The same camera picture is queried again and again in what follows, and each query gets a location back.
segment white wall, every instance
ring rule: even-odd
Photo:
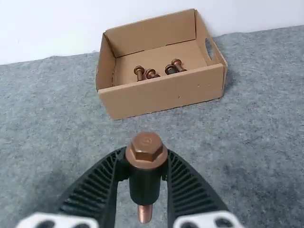
[[[304,24],[304,0],[0,0],[0,64],[98,51],[108,28],[188,8],[214,36]]]

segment cardboard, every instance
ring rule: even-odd
[[[174,58],[187,71],[166,75]],[[161,77],[137,82],[137,65]],[[110,117],[121,119],[220,98],[226,72],[227,63],[201,16],[189,9],[107,30],[96,89]]]

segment hex bolt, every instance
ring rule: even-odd
[[[145,76],[146,76],[147,79],[151,79],[151,78],[155,78],[155,77],[160,77],[159,75],[155,74],[155,70],[154,69],[147,69]]]
[[[165,67],[165,73],[167,75],[171,75],[171,74],[178,73],[178,70],[176,69],[175,66],[173,66],[172,64],[169,64]]]
[[[181,66],[181,60],[180,59],[177,59],[177,58],[173,59],[171,61],[171,64],[174,65],[179,72],[186,71],[186,69],[184,69]]]
[[[134,68],[134,73],[137,75],[137,81],[144,80],[144,78],[143,78],[144,68],[142,66],[136,66]]]
[[[142,132],[127,146],[125,156],[131,164],[131,199],[138,206],[139,221],[148,223],[152,218],[153,203],[159,197],[161,170],[168,158],[168,150],[156,133]]]

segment carpet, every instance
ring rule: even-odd
[[[0,66],[0,224],[14,227],[140,131],[155,131],[248,228],[304,224],[304,26],[214,38],[221,99],[113,121],[95,90],[98,53]],[[166,183],[148,225],[119,184],[115,227],[166,227]]]

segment box flap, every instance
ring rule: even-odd
[[[195,10],[195,23],[196,23],[196,40],[206,60],[207,65],[211,66],[214,64],[221,63],[224,66],[224,74],[223,74],[223,88],[224,88],[226,74],[227,74],[227,67],[228,67],[227,62],[224,59],[221,52],[219,51],[217,45],[213,41],[211,35],[208,33],[206,25],[203,19],[201,18],[200,13],[197,10]],[[212,57],[210,57],[208,54],[206,42],[208,42],[211,45],[210,48],[212,48],[212,53],[213,53]]]
[[[116,57],[196,38],[195,13],[189,9],[105,32]]]
[[[97,90],[112,86],[112,74],[115,68],[115,63],[116,59],[105,34],[103,34],[96,71]]]

